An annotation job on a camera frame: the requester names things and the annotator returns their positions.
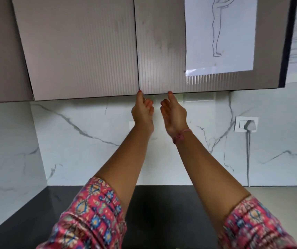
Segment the person's right hand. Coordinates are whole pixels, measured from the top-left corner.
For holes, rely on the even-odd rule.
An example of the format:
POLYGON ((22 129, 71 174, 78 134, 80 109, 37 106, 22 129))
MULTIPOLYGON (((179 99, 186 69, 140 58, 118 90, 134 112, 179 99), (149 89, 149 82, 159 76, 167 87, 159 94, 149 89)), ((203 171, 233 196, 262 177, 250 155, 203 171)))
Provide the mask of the person's right hand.
POLYGON ((172 138, 179 131, 189 127, 187 124, 187 111, 183 106, 169 107, 168 102, 168 98, 161 101, 160 111, 163 116, 167 134, 172 138))

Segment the person's left hand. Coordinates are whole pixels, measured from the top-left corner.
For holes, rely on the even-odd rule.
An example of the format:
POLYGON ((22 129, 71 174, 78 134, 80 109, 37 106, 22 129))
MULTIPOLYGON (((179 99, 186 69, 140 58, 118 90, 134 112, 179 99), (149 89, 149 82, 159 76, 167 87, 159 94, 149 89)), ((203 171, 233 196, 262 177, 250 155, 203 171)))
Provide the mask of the person's left hand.
POLYGON ((140 129, 151 135, 154 131, 153 125, 153 113, 154 106, 151 99, 146 99, 144 97, 143 104, 137 104, 137 96, 135 105, 131 110, 135 126, 138 126, 140 129))

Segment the person's right forearm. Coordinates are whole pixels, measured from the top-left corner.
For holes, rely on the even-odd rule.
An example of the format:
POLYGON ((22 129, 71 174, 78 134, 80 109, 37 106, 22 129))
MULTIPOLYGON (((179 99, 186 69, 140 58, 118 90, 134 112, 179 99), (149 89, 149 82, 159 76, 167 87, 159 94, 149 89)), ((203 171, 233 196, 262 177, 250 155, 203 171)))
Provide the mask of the person's right forearm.
POLYGON ((250 192, 243 187, 191 132, 176 144, 184 167, 192 181, 212 226, 219 235, 232 210, 250 192))

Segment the person's left forearm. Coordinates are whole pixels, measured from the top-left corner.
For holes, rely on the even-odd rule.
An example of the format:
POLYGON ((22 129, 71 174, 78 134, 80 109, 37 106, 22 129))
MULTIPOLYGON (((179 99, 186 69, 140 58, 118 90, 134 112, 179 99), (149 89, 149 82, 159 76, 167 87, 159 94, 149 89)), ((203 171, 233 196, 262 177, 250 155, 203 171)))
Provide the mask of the person's left forearm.
POLYGON ((135 124, 121 145, 94 177, 104 180, 115 191, 126 216, 147 152, 153 125, 135 124))

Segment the pink thread wristband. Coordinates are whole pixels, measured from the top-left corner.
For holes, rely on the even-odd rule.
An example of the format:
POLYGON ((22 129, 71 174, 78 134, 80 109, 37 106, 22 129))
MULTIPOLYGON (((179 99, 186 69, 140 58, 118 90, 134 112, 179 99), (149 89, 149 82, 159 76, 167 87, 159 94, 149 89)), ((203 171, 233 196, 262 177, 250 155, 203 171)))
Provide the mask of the pink thread wristband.
POLYGON ((181 131, 179 131, 178 133, 176 133, 173 137, 172 137, 172 142, 173 144, 177 144, 178 142, 180 141, 183 141, 184 140, 184 133, 185 132, 191 132, 192 133, 192 130, 187 128, 187 129, 183 129, 181 131))

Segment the beige ribbed cabinet door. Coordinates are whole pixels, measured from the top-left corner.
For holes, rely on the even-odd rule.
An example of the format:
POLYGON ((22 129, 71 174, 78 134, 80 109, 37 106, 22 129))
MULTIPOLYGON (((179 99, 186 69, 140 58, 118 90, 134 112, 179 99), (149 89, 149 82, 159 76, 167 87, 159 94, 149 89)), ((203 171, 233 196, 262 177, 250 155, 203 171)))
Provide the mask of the beige ribbed cabinet door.
POLYGON ((146 94, 276 89, 290 0, 258 0, 254 68, 185 75, 184 0, 134 0, 139 87, 146 94))
POLYGON ((135 95, 134 0, 12 0, 34 100, 135 95))

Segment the paper with figure sketch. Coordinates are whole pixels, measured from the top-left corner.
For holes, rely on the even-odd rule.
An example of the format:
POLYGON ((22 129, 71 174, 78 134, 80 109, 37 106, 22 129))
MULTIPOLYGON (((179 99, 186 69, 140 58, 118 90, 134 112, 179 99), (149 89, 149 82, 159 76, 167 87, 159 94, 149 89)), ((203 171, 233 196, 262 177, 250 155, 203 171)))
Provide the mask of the paper with figure sketch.
POLYGON ((254 68, 258 0, 184 0, 185 75, 254 68))

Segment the dark cabinet side panel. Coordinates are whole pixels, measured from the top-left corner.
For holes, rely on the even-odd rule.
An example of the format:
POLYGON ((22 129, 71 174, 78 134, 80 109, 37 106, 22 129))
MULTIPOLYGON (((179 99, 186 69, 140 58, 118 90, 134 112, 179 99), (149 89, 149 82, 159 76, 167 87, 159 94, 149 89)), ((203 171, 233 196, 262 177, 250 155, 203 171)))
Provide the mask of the dark cabinet side panel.
POLYGON ((294 24, 295 24, 295 18, 296 18, 296 10, 297 10, 297 0, 290 0, 278 88, 284 88, 286 85, 289 58, 290 58, 290 52, 291 52, 291 46, 292 46, 292 37, 293 37, 294 24))

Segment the pink patterned left sleeve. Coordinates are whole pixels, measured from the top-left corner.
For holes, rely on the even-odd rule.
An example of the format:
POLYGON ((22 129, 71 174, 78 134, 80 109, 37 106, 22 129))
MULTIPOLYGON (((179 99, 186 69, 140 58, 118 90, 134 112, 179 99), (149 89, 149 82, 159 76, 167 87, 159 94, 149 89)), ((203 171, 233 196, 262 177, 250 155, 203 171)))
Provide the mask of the pink patterned left sleeve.
POLYGON ((36 249, 121 249, 126 230, 116 192, 92 177, 36 249))

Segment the pink patterned sleeve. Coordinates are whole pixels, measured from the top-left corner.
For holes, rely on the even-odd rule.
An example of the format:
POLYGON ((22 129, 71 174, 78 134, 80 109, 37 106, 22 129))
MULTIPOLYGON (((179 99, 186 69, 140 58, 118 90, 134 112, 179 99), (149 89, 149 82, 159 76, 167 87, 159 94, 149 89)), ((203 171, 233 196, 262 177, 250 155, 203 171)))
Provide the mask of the pink patterned sleeve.
POLYGON ((92 177, 36 249, 121 249, 126 230, 116 192, 92 177))
POLYGON ((253 195, 226 218, 218 236, 220 249, 297 249, 295 239, 253 195))

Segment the plain beige side cabinet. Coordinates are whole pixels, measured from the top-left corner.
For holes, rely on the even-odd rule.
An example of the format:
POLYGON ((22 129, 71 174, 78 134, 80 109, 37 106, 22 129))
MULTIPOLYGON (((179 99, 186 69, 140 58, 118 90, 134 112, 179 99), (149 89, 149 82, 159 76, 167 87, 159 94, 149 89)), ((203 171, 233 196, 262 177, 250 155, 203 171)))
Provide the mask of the plain beige side cabinet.
POLYGON ((33 101, 12 0, 0 0, 0 102, 33 101))

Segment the pink patterned right sleeve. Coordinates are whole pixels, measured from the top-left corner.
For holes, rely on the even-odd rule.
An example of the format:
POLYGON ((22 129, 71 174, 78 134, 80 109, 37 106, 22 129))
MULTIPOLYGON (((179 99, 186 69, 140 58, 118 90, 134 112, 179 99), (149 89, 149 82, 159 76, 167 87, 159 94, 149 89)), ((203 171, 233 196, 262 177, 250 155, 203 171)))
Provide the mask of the pink patterned right sleeve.
POLYGON ((220 249, 297 249, 295 239, 253 195, 226 218, 218 236, 220 249))

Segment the white wall socket plate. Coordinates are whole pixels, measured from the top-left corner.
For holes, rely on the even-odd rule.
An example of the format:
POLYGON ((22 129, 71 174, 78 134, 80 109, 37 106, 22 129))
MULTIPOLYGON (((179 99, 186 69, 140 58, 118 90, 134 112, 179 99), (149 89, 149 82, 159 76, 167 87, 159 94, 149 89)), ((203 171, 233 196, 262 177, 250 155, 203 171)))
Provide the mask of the white wall socket plate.
POLYGON ((245 126, 247 122, 251 121, 251 125, 254 125, 251 132, 256 132, 258 129, 259 117, 257 116, 237 116, 234 125, 234 132, 247 132, 245 126))

